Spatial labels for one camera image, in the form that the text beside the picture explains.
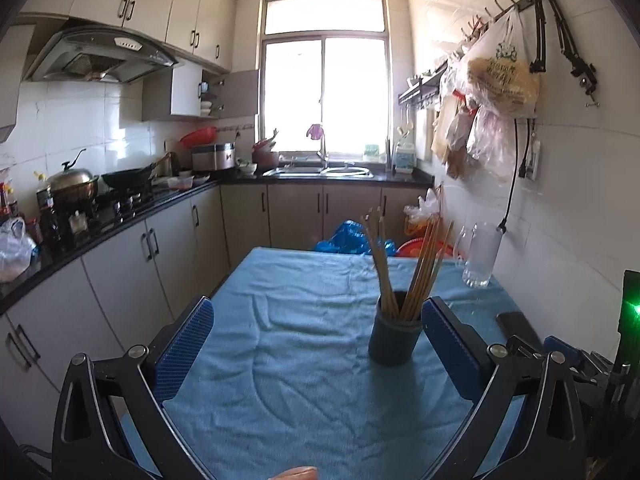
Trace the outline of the person's hand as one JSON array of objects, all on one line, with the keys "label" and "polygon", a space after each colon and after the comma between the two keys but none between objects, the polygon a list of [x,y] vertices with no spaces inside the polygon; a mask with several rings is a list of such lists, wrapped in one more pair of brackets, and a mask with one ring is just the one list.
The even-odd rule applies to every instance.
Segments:
[{"label": "person's hand", "polygon": [[298,466],[280,472],[269,480],[318,480],[318,469],[314,466]]}]

